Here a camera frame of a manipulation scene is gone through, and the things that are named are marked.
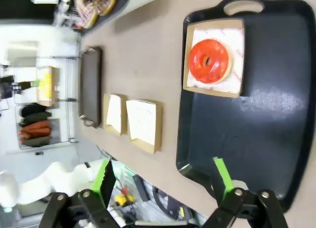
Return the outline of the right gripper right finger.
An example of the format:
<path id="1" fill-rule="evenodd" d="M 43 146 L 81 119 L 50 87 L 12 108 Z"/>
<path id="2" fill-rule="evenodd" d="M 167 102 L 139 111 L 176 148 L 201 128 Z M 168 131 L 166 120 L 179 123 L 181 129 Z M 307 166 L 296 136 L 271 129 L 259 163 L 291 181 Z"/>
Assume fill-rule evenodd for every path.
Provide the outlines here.
<path id="1" fill-rule="evenodd" d="M 204 223 L 205 228 L 230 228 L 236 219 L 247 220 L 252 228 L 288 227 L 275 193 L 235 187 L 222 158 L 213 158 L 212 189 L 218 208 Z"/>

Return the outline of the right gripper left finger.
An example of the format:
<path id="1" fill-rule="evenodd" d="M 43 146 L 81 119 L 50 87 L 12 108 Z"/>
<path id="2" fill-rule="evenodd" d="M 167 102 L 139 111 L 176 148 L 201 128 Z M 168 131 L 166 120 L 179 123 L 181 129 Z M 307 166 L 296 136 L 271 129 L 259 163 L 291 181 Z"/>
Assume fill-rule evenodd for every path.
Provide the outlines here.
<path id="1" fill-rule="evenodd" d="M 52 194 L 42 216 L 43 228 L 78 228 L 79 221 L 92 222 L 95 228 L 115 228 L 117 223 L 107 210 L 116 182 L 112 161 L 104 160 L 91 189 Z"/>

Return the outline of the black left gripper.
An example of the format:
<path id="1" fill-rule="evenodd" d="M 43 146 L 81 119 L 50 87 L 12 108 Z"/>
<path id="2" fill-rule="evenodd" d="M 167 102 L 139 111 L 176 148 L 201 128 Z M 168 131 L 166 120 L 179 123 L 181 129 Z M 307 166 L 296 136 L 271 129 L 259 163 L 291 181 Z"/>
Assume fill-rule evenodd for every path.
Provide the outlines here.
<path id="1" fill-rule="evenodd" d="M 24 90 L 38 87 L 39 85 L 39 80 L 15 82 L 13 76 L 4 76 L 0 78 L 0 98 L 8 99 L 14 94 L 21 95 Z"/>

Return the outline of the person right hand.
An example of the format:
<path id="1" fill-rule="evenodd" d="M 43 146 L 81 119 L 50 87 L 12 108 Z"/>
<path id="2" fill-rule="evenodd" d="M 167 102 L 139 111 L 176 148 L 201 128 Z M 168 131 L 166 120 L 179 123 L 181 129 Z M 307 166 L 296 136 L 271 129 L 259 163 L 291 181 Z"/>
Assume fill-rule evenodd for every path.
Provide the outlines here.
<path id="1" fill-rule="evenodd" d="M 84 14 L 85 4 L 87 0 L 74 0 L 75 7 L 80 17 Z"/>

